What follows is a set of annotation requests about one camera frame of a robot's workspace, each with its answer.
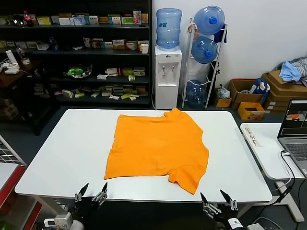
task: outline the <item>water bottle rack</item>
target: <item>water bottle rack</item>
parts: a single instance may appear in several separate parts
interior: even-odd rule
[[[183,81],[184,81],[185,84],[184,84],[184,92],[182,94],[182,107],[181,108],[184,107],[184,103],[185,103],[185,101],[187,101],[186,91],[187,91],[187,83],[188,82],[191,82],[193,85],[196,85],[196,86],[203,86],[203,85],[206,85],[208,83],[212,83],[212,84],[210,84],[210,88],[209,88],[209,92],[208,92],[208,97],[207,97],[207,100],[206,100],[206,104],[204,106],[204,108],[207,109],[209,98],[210,98],[212,87],[213,87],[213,82],[215,80],[216,72],[217,72],[217,69],[218,69],[218,66],[219,66],[219,56],[220,56],[220,52],[222,50],[222,46],[223,46],[223,43],[224,43],[224,40],[225,40],[225,36],[226,36],[226,33],[227,33],[228,25],[225,24],[225,28],[222,29],[223,36],[222,36],[222,41],[220,42],[220,45],[219,45],[215,66],[213,65],[212,62],[210,63],[212,68],[214,69],[212,80],[209,80],[208,75],[205,74],[206,79],[204,80],[204,84],[195,84],[192,81],[190,81],[190,79],[187,79],[188,78],[188,73],[189,73],[189,64],[188,64],[188,62],[189,62],[190,59],[194,59],[194,57],[193,57],[193,55],[191,53],[191,50],[192,50],[192,43],[193,43],[193,38],[194,38],[194,35],[195,35],[195,31],[197,30],[197,26],[192,21],[192,18],[190,18],[190,24],[192,25],[192,31],[188,32],[189,35],[188,35],[187,50],[186,50],[186,57],[187,57],[186,58],[186,70],[185,70],[185,74],[184,74],[184,77],[183,77]]]

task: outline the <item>water jug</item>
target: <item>water jug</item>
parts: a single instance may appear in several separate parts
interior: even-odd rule
[[[225,15],[221,8],[217,6],[208,6],[199,10],[194,23],[203,35],[214,35],[224,26]]]
[[[216,58],[218,47],[213,40],[201,36],[193,42],[191,53],[199,63],[208,64]]]
[[[157,45],[172,49],[179,45],[180,20],[182,11],[174,8],[163,8],[157,11]]]
[[[193,83],[200,85],[201,82],[199,80],[191,80],[187,83],[187,100],[191,107],[194,108],[203,108],[204,104],[207,101],[207,92],[203,88],[203,86],[197,86]]]

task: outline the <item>white desk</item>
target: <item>white desk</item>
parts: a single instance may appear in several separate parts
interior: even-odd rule
[[[242,123],[240,126],[264,173],[272,180],[289,179],[280,156],[284,148],[277,139],[280,125],[281,123]],[[257,143],[253,143],[251,136],[255,137]],[[296,178],[304,177],[290,157],[285,157],[285,160]]]
[[[168,176],[107,180],[108,198],[129,201],[224,202],[223,189],[238,202],[268,202],[272,195],[232,115],[223,111],[186,111],[204,131],[209,149],[207,172],[192,195]],[[101,191],[106,162],[120,114],[163,116],[154,110],[70,109],[41,147],[15,191],[22,195],[73,198],[86,183],[85,196]]]

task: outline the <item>keyboard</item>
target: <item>keyboard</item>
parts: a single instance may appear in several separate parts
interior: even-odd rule
[[[298,161],[307,161],[307,144],[286,144],[291,154]]]

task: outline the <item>orange box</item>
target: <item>orange box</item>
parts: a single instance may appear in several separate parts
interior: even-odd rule
[[[231,98],[228,99],[222,99],[219,98],[219,96],[215,95],[215,107],[229,107],[231,103]]]
[[[260,103],[242,102],[238,108],[242,120],[260,121],[265,114]]]

